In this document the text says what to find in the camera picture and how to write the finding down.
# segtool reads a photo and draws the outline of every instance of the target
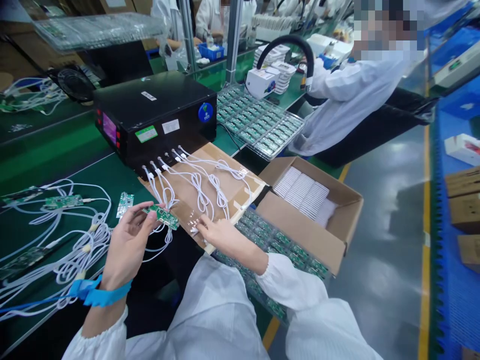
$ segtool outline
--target bottle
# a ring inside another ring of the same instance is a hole
[[[330,56],[332,51],[334,50],[334,42],[331,41],[330,44],[325,48],[325,51],[323,52],[323,55],[325,56]]]
[[[208,36],[206,37],[206,47],[211,49],[214,46],[214,38],[212,37],[212,33],[209,31]]]
[[[253,48],[255,46],[255,41],[257,41],[257,27],[253,25],[248,34],[248,40],[246,42],[247,48]]]

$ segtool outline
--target blue circular logo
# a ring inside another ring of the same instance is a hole
[[[213,115],[214,107],[208,102],[204,102],[198,109],[198,118],[202,123],[209,122]]]

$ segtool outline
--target finger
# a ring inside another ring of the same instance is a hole
[[[141,224],[146,217],[147,217],[147,214],[144,211],[138,211],[135,214],[135,217],[130,221],[130,224],[137,226]]]
[[[205,226],[203,226],[201,223],[198,223],[196,225],[196,228],[200,232],[200,234],[206,239],[209,230]]]
[[[147,243],[147,239],[149,238],[150,233],[154,229],[157,223],[157,213],[155,211],[150,211],[146,216],[143,224],[141,225],[140,231],[135,239],[138,239],[142,243]]]
[[[210,218],[205,214],[200,216],[200,220],[206,225],[207,228],[210,228],[214,224],[212,220],[210,220]]]
[[[135,217],[135,214],[137,211],[142,210],[144,208],[150,207],[154,204],[153,201],[145,201],[141,202],[137,205],[133,205],[132,207],[129,207],[128,210],[123,214],[122,218],[120,219],[119,224],[128,224],[132,221],[132,219]]]

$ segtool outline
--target person's left hand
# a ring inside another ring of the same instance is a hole
[[[112,291],[132,280],[144,258],[147,239],[159,225],[157,213],[142,211],[154,204],[146,201],[130,207],[113,229],[100,289]]]

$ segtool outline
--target circuit board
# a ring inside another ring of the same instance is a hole
[[[160,206],[150,206],[149,208],[145,208],[142,210],[144,213],[148,214],[151,211],[156,212],[156,217],[158,221],[164,223],[165,225],[169,226],[172,230],[177,230],[179,228],[179,220],[173,216],[170,212],[164,210]]]
[[[73,208],[76,206],[82,206],[84,204],[82,197],[80,195],[70,195],[70,196],[55,196],[47,197],[45,199],[45,209],[55,210],[61,208]]]
[[[50,249],[45,247],[31,247],[5,266],[0,267],[0,281],[14,278],[24,270],[38,263],[49,252]]]
[[[131,208],[134,204],[134,196],[132,194],[127,194],[125,191],[120,195],[120,202],[118,203],[118,208],[116,210],[116,218],[121,219],[122,216]]]
[[[2,200],[7,205],[11,203],[21,204],[30,201],[31,199],[37,197],[40,194],[43,194],[43,191],[41,189],[35,186],[30,186],[26,189],[23,189],[22,191],[3,196]]]

